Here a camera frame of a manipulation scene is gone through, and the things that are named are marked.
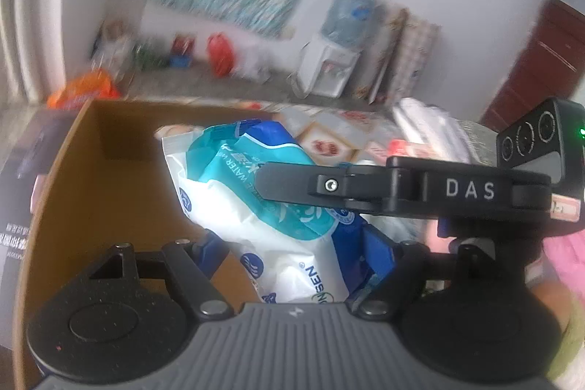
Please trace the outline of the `person's right hand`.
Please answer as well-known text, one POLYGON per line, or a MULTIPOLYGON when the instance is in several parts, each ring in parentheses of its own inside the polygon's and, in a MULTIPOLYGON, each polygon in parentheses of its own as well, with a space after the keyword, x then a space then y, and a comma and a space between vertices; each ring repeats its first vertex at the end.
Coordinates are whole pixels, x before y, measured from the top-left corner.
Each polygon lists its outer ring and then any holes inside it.
POLYGON ((561 330, 566 330, 572 313, 572 297, 562 283, 544 280, 531 288, 532 294, 553 313, 561 330))

